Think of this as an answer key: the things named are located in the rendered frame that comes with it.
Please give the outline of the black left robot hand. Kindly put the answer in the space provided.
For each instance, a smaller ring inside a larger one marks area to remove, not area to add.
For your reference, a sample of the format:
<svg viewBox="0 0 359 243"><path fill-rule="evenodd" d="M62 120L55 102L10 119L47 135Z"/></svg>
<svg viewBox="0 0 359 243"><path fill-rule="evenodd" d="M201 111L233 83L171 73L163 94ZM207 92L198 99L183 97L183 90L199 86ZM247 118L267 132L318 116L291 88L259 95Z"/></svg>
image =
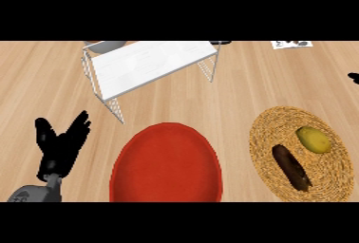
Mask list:
<svg viewBox="0 0 359 243"><path fill-rule="evenodd" d="M56 134L46 118L35 119L37 145L41 149L41 164L37 178L56 174L64 178L69 174L80 149L90 134L89 113L83 111L74 119L65 133Z"/></svg>

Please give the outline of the yellow lemon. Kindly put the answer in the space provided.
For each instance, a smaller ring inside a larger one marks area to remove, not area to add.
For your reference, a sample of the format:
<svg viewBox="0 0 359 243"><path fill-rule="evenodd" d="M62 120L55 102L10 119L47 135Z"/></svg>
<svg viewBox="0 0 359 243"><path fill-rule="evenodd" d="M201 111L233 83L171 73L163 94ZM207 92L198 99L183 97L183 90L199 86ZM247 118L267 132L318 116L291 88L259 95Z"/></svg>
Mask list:
<svg viewBox="0 0 359 243"><path fill-rule="evenodd" d="M313 127L303 126L296 130L296 135L303 146L316 154L324 154L331 150L331 142L327 135Z"/></svg>

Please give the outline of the round woven wicker placemat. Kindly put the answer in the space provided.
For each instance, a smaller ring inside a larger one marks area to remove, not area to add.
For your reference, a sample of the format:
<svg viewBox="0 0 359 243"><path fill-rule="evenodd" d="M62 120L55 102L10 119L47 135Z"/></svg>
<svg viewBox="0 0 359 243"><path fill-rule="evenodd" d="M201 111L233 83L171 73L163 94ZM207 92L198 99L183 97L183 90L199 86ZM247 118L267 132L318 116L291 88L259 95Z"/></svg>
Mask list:
<svg viewBox="0 0 359 243"><path fill-rule="evenodd" d="M296 130L310 126L331 142L328 153L306 149ZM294 189L272 156L272 147L284 145L312 181L309 191ZM250 129L250 155L259 176L270 192L284 201L347 201L353 191L353 164L346 145L325 121L293 106L275 106L257 116Z"/></svg>

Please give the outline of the white printed card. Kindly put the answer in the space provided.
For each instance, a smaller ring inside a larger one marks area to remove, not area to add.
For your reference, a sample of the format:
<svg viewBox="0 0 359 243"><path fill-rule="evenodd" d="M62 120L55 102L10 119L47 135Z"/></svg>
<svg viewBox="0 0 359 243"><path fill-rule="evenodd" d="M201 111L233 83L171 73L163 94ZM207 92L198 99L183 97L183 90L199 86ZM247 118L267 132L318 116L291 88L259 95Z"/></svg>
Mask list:
<svg viewBox="0 0 359 243"><path fill-rule="evenodd" d="M290 42L288 41L272 41L270 44L275 49L300 48L300 47L313 46L310 41L290 41Z"/></svg>

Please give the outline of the red round plate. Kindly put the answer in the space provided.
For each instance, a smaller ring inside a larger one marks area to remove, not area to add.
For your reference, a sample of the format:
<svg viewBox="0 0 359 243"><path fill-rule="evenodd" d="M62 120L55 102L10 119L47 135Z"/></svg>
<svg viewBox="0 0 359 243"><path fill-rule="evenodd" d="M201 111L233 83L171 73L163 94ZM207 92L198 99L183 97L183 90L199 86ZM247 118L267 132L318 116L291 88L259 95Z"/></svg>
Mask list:
<svg viewBox="0 0 359 243"><path fill-rule="evenodd" d="M164 122L130 139L111 175L115 202L219 202L222 170L207 138L189 126Z"/></svg>

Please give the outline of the grey bowl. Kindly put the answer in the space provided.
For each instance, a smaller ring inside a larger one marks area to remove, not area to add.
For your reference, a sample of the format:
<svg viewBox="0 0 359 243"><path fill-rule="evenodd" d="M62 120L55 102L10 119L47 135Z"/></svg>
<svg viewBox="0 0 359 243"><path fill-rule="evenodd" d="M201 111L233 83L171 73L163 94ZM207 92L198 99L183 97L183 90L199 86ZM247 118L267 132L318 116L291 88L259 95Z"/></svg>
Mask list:
<svg viewBox="0 0 359 243"><path fill-rule="evenodd" d="M86 41L84 42L87 49L99 54L103 54L114 49L120 48L124 46L126 41Z"/></svg>

